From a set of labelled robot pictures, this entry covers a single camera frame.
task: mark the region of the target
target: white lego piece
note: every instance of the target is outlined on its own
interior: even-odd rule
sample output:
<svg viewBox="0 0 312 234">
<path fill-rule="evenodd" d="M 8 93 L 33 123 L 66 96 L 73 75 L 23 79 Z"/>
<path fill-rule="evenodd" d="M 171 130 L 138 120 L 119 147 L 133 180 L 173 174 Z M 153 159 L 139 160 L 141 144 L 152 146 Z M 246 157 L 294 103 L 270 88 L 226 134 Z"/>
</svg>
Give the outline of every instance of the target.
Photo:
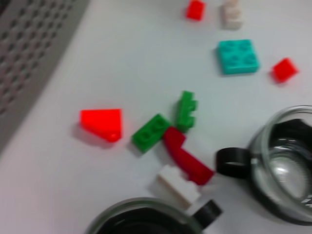
<svg viewBox="0 0 312 234">
<path fill-rule="evenodd" d="M 227 29 L 239 29 L 243 25 L 239 0 L 226 0 L 223 5 L 223 22 Z"/>
<path fill-rule="evenodd" d="M 192 181 L 186 181 L 177 167 L 164 166 L 158 173 L 158 177 L 189 205 L 200 197 L 198 186 Z"/>
</svg>

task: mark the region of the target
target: toy building block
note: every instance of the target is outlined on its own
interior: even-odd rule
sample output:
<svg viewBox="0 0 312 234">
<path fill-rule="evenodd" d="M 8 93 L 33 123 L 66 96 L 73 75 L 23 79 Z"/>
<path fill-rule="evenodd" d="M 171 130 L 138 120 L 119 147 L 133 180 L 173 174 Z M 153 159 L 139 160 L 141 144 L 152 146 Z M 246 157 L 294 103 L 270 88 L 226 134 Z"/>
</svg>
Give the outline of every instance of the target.
<svg viewBox="0 0 312 234">
<path fill-rule="evenodd" d="M 186 181 L 177 167 L 164 166 L 158 173 L 158 177 L 188 205 L 192 205 L 200 197 L 197 185 Z"/>
<path fill-rule="evenodd" d="M 292 61 L 289 58 L 285 58 L 273 67 L 272 74 L 276 82 L 283 83 L 298 72 Z"/>
<path fill-rule="evenodd" d="M 179 168 L 188 175 L 188 179 L 197 185 L 204 185 L 213 177 L 214 171 L 182 149 L 185 139 L 186 137 L 174 127 L 169 127 L 163 136 L 169 154 Z"/>
<path fill-rule="evenodd" d="M 224 28 L 237 30 L 243 25 L 239 0 L 227 0 L 222 6 Z"/>
<path fill-rule="evenodd" d="M 218 55 L 226 75 L 253 73 L 260 67 L 252 42 L 247 39 L 219 42 Z"/>
<path fill-rule="evenodd" d="M 195 117 L 192 117 L 191 113 L 196 110 L 198 102 L 193 100 L 193 96 L 194 93 L 183 91 L 179 101 L 176 128 L 183 133 L 195 125 Z"/>
<path fill-rule="evenodd" d="M 161 140 L 170 125 L 170 122 L 158 114 L 132 136 L 132 142 L 145 153 Z"/>
<path fill-rule="evenodd" d="M 109 142 L 121 138 L 121 109 L 83 110 L 80 113 L 82 127 Z"/>
<path fill-rule="evenodd" d="M 186 17 L 192 20 L 201 21 L 204 17 L 205 7 L 205 2 L 200 0 L 191 0 L 186 11 Z"/>
</svg>

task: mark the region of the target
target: small red cube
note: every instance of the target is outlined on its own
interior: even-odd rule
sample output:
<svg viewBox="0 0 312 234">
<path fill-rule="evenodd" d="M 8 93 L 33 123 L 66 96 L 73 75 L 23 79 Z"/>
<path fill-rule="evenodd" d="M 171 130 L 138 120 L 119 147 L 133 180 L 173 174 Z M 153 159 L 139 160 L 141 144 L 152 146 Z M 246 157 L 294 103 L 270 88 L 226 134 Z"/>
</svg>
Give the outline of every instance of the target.
<svg viewBox="0 0 312 234">
<path fill-rule="evenodd" d="M 186 17 L 200 21 L 204 16 L 206 3 L 200 0 L 191 0 L 189 7 L 187 8 Z"/>
<path fill-rule="evenodd" d="M 298 72 L 298 69 L 289 58 L 283 59 L 273 67 L 273 76 L 278 83 L 286 82 Z"/>
</svg>

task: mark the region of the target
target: black handle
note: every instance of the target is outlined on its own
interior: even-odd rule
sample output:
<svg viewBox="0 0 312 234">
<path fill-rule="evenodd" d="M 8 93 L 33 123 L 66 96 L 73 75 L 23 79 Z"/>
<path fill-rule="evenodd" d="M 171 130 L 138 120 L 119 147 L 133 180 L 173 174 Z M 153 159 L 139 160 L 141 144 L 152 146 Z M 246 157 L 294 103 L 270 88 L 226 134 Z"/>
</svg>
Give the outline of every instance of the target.
<svg viewBox="0 0 312 234">
<path fill-rule="evenodd" d="M 218 205 L 213 201 L 210 200 L 200 208 L 193 217 L 198 221 L 201 225 L 202 229 L 204 230 L 207 228 L 211 223 L 213 223 L 220 215 L 222 214 L 222 210 L 218 207 Z"/>
<path fill-rule="evenodd" d="M 250 152 L 241 148 L 225 148 L 216 153 L 216 170 L 225 176 L 246 179 L 250 174 Z"/>
</svg>

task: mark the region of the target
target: glass rim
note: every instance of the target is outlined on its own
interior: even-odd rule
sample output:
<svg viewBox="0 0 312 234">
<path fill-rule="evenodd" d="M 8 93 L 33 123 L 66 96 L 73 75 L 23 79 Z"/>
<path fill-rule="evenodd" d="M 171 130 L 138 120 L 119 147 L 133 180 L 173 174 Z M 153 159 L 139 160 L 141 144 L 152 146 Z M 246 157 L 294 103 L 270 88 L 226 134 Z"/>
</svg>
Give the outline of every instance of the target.
<svg viewBox="0 0 312 234">
<path fill-rule="evenodd" d="M 172 218 L 177 219 L 178 221 L 185 221 L 189 225 L 190 228 L 193 229 L 194 233 L 201 234 L 202 229 L 199 224 L 195 221 L 194 218 L 188 216 L 183 210 L 167 203 L 163 200 L 151 197 L 137 197 L 131 198 L 115 205 L 107 208 L 102 213 L 100 213 L 95 220 L 90 224 L 87 234 L 97 234 L 103 224 L 109 220 L 110 218 L 120 214 L 121 212 L 126 212 L 132 209 L 139 209 L 139 208 L 153 208 L 159 211 L 168 212 L 167 215 L 171 216 Z"/>
<path fill-rule="evenodd" d="M 264 126 L 263 132 L 261 133 L 261 159 L 260 163 L 268 172 L 268 183 L 272 185 L 278 196 L 284 199 L 288 206 L 291 206 L 292 209 L 300 212 L 303 216 L 312 218 L 312 209 L 305 207 L 295 199 L 278 181 L 276 175 L 273 173 L 269 161 L 270 161 L 270 152 L 269 152 L 269 143 L 270 137 L 275 124 L 279 123 L 283 118 L 291 116 L 293 114 L 312 114 L 312 106 L 309 105 L 300 105 L 300 106 L 292 106 L 285 108 L 279 112 L 277 112 L 273 117 L 269 119 L 269 121 Z"/>
</svg>

